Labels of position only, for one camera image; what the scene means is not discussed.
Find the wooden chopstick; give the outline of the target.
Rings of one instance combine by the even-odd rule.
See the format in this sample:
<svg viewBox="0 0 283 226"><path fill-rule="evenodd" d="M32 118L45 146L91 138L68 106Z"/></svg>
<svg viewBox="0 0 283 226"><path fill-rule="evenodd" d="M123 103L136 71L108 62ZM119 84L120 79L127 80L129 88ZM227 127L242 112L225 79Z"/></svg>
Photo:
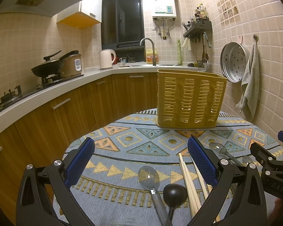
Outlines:
<svg viewBox="0 0 283 226"><path fill-rule="evenodd" d="M201 207L201 203L200 203L198 194L196 192L196 188L194 186L193 180L191 178L191 174L185 162L183 161L181 153L179 153L179 161L180 161L180 167L182 169L183 178L184 178L185 185L186 185L187 192L188 192L188 200L190 204L191 216L193 218L196 215L196 213L199 211Z"/></svg>
<svg viewBox="0 0 283 226"><path fill-rule="evenodd" d="M195 171L197 173L197 176L198 176L201 188L202 188L203 195L204 195L205 199L207 199L209 193L213 190L213 187L211 185L205 183L205 181L204 181L204 179L203 179L203 177L202 177L202 175L201 175L201 173L200 173L196 163L194 162L194 160L192 160L192 161L193 161L193 164L194 164L194 167L195 167Z"/></svg>

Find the clear plastic spoon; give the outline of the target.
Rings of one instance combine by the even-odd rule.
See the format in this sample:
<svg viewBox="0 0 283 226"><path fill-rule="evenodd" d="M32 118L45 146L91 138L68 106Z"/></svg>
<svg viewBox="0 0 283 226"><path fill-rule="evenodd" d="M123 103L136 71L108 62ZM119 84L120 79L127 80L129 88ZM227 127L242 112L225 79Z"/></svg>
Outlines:
<svg viewBox="0 0 283 226"><path fill-rule="evenodd" d="M216 150L217 152L219 152L220 154L224 154L226 156L229 157L230 160L232 160L233 162L235 162L237 165L239 166L243 166L243 163L241 163L238 159L236 159L234 156L232 156L227 149L225 148L224 145L222 145L221 143L216 143L216 142L210 142L209 143L209 147L213 150Z"/></svg>

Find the black plastic spoon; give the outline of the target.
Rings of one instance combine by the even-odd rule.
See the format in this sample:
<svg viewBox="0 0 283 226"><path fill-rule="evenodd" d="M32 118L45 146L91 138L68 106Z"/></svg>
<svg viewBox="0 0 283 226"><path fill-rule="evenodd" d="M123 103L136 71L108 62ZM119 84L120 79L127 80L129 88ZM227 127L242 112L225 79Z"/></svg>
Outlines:
<svg viewBox="0 0 283 226"><path fill-rule="evenodd" d="M163 197L169 207L169 218L172 221L174 211L181 206L188 198L187 189L178 184L168 184L164 187Z"/></svg>

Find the clear spoon grey handle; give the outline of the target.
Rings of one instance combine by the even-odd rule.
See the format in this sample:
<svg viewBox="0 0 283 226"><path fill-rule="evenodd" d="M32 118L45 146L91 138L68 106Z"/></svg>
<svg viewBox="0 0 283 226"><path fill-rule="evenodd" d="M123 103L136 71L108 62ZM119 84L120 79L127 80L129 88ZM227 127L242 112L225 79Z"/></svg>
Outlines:
<svg viewBox="0 0 283 226"><path fill-rule="evenodd" d="M158 192L159 175L157 171L150 166L142 166L138 171L138 181L146 190L149 190L161 225L172 225Z"/></svg>

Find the grey hanging towel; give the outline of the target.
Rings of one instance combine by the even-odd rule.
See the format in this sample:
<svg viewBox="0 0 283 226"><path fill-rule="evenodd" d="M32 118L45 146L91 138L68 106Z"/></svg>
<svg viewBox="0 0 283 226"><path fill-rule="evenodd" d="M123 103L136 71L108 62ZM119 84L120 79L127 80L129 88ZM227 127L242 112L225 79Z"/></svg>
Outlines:
<svg viewBox="0 0 283 226"><path fill-rule="evenodd" d="M236 109L243 112L246 120L252 121L258 101L260 100L260 64L257 43L254 42L249 54L241 83L241 99L236 104Z"/></svg>

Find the blue patterned table cloth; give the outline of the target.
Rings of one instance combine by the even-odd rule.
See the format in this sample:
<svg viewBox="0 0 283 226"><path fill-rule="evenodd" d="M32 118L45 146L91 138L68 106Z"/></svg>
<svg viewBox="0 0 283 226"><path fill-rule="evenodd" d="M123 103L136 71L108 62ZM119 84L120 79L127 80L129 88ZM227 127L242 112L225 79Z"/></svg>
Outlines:
<svg viewBox="0 0 283 226"><path fill-rule="evenodd" d="M217 125L208 129L158 127L155 109L137 112L88 134L95 153L71 192L95 225L160 225L151 195L138 181L138 171L151 166L159 175L159 191L168 184L184 185L180 160L190 172L200 202L205 197L188 152L188 139L196 136L204 147L221 143L244 162L256 142L283 160L283 147L252 123L220 112Z"/></svg>

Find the metal steamer tray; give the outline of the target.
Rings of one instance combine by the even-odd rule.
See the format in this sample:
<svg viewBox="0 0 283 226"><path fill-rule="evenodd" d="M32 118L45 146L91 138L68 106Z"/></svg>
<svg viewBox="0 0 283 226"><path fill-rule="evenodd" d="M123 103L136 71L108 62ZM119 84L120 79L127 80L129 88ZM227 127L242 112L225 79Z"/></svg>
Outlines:
<svg viewBox="0 0 283 226"><path fill-rule="evenodd" d="M220 67L223 75L232 83L242 80L249 51L237 42L227 43L221 51Z"/></svg>

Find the yellow plastic utensil basket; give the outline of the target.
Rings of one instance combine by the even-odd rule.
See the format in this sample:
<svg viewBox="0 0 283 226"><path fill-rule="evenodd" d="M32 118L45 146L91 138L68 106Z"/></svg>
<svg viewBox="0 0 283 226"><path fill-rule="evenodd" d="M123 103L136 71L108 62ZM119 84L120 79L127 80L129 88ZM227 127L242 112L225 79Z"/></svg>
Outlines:
<svg viewBox="0 0 283 226"><path fill-rule="evenodd" d="M156 125L164 128L213 128L223 102L227 79L188 70L157 71Z"/></svg>

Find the gas stove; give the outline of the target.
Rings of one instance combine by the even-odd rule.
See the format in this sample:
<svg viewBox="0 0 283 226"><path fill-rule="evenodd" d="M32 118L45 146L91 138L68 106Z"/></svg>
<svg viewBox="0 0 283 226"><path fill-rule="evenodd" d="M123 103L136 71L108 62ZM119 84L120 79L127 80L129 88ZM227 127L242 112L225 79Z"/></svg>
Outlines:
<svg viewBox="0 0 283 226"><path fill-rule="evenodd" d="M13 90L9 89L7 92L4 92L2 96L0 96L0 112L7 109L11 105L19 102L20 100L27 98L37 92L82 76L82 73L74 76L68 76L66 78L59 78L57 75L54 75L52 77L47 78L47 82L45 84L38 83L35 87L26 91L22 91L21 86L18 85Z"/></svg>

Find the black frying pan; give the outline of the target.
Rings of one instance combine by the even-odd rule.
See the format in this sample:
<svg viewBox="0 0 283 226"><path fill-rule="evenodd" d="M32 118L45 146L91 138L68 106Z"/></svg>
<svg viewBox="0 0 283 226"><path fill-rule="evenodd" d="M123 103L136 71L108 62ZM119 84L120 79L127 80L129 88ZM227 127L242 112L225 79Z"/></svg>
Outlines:
<svg viewBox="0 0 283 226"><path fill-rule="evenodd" d="M60 72L61 60L59 58L52 59L53 56L59 54L60 52L61 50L54 54L43 57L45 62L32 68L33 74L41 78L46 78L49 75L61 76L61 72Z"/></svg>

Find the brown rice cooker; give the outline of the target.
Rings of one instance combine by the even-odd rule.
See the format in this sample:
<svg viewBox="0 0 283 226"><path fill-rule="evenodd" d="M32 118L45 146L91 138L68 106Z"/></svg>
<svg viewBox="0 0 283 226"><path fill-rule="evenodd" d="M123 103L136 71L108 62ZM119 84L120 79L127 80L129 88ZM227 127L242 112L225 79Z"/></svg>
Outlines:
<svg viewBox="0 0 283 226"><path fill-rule="evenodd" d="M70 76L80 75L82 73L81 54L78 50L73 50L60 58L60 76L67 78Z"/></svg>

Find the yellow detergent bottle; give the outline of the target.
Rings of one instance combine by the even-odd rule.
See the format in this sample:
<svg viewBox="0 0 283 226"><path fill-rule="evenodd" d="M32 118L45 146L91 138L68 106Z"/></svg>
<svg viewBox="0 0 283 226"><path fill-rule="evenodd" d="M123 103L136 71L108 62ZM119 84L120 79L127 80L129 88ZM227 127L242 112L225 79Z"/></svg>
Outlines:
<svg viewBox="0 0 283 226"><path fill-rule="evenodd" d="M148 64L152 64L153 63L153 56L155 56L155 61L156 61L156 63L158 63L158 53L157 53L157 50L155 49L154 52L153 52L152 49L146 50L146 62Z"/></svg>

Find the white electric kettle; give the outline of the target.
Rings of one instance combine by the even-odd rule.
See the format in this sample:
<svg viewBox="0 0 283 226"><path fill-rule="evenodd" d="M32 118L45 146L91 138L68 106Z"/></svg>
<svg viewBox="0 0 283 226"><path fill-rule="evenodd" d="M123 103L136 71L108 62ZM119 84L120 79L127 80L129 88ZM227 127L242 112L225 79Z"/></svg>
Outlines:
<svg viewBox="0 0 283 226"><path fill-rule="evenodd" d="M116 53L114 50L106 49L100 51L100 69L109 69L116 62Z"/></svg>

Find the white water heater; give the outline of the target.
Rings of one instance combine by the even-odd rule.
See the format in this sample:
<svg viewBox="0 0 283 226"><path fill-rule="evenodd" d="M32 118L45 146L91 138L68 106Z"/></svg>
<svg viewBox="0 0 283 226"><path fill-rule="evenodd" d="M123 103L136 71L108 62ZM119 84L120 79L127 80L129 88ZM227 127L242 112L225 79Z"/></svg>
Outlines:
<svg viewBox="0 0 283 226"><path fill-rule="evenodd" d="M175 0L150 0L151 15L153 18L176 19Z"/></svg>

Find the dark window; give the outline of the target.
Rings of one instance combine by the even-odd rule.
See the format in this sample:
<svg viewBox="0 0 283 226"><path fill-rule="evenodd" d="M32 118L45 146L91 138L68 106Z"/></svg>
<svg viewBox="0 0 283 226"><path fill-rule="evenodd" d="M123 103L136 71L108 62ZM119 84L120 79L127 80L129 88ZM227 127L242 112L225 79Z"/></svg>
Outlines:
<svg viewBox="0 0 283 226"><path fill-rule="evenodd" d="M102 49L137 47L144 37L142 0L102 1Z"/></svg>

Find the black wall spice rack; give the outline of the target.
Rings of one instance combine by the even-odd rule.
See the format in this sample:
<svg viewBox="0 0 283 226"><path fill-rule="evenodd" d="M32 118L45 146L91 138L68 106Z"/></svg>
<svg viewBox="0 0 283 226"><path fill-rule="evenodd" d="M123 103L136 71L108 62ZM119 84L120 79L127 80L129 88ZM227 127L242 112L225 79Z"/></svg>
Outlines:
<svg viewBox="0 0 283 226"><path fill-rule="evenodd" d="M206 9L203 3L200 3L196 7L194 16L190 18L187 23L182 22L182 26L185 29L183 33L184 38L188 38L193 42L200 42L201 36L208 40L206 31L212 31L212 22L206 15Z"/></svg>

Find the white wall cabinet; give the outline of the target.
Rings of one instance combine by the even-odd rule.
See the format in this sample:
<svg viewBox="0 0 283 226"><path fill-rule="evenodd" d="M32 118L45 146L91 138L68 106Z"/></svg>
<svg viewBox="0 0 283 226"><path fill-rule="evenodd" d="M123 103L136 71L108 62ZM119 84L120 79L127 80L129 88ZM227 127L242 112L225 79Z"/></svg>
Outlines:
<svg viewBox="0 0 283 226"><path fill-rule="evenodd" d="M57 23L85 29L102 22L102 0L82 0L57 14Z"/></svg>

